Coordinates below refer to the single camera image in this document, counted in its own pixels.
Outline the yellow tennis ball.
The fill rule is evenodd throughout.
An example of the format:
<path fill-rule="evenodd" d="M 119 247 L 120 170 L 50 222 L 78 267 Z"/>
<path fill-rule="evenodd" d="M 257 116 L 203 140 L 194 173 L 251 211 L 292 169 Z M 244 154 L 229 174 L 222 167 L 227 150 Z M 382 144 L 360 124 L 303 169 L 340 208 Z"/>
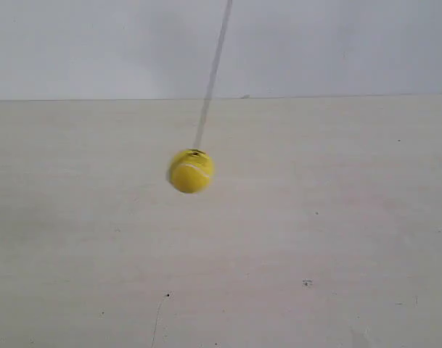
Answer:
<path fill-rule="evenodd" d="M 212 158 L 198 149 L 185 149 L 171 160 L 167 179 L 177 191 L 194 194 L 205 189 L 214 174 Z"/>

